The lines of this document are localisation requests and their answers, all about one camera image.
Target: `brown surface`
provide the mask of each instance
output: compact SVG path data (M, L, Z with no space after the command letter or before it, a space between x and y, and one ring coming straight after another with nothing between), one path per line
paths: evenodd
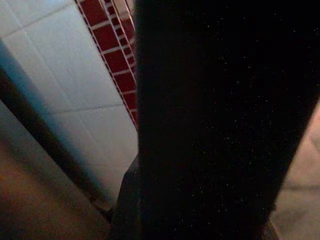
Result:
M0 101L0 239L101 240L109 224Z
M288 171L271 221L281 240L320 239L320 104Z

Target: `black object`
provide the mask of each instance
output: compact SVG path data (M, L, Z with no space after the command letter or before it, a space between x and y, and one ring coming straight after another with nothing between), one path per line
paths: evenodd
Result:
M139 158L125 172L108 240L141 239L139 206Z
M135 5L141 239L256 239L319 96L318 14Z

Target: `white tile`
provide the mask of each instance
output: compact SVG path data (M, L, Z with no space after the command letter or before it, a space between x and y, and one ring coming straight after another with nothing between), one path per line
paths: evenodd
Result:
M75 108L122 102L75 5L25 30Z
M2 41L29 77L24 84L31 84L37 89L43 106L49 112L73 109L24 30L4 37Z
M21 25L6 0L0 0L0 38L19 28Z
M23 26L62 9L73 0L7 0Z
M108 165L84 166L91 180L100 189L111 205L118 199L121 183L127 171L125 167L110 167Z
M112 167L127 169L138 152L137 131L124 105L79 112Z
M104 165L105 157L77 112L53 114L54 134L80 165Z

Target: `red tile border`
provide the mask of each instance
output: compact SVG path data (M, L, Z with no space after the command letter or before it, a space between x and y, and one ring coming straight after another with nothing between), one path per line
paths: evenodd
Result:
M121 50L106 53L104 57L111 72L116 73L128 69L128 64Z
M93 30L102 51L119 46L114 30L110 24Z
M131 72L116 75L114 78L121 92L124 93L131 90L136 90L136 83Z
M97 45L102 60L112 77L133 124L137 128L135 57L131 55L134 44L128 44L128 41L134 36L134 26L129 20L120 21L113 0L74 1L83 15L84 22ZM107 4L108 14L103 9L104 4Z
M136 93L129 93L129 94L125 94L123 95L126 104L128 105L128 108L131 109L136 109L137 108L137 96Z
M90 26L108 20L107 15L105 11L102 9L101 4L98 0L85 0L82 1L80 4Z
M138 122L138 114L136 111L132 111L131 112L132 116L133 116L133 119L135 120L135 122L137 123Z

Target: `beige floor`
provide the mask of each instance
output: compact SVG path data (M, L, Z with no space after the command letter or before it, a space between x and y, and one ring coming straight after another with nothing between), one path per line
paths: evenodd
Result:
M320 240L320 104L290 166L271 221L281 240Z

